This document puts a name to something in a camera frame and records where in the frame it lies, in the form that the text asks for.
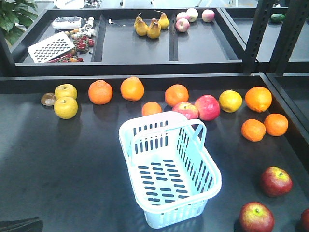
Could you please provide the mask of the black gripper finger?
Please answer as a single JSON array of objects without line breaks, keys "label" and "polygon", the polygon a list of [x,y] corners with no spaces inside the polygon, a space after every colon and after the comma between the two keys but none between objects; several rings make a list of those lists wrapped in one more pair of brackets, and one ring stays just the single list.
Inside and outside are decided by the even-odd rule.
[{"label": "black gripper finger", "polygon": [[1,221],[1,232],[42,232],[43,221],[38,217],[13,221]]}]

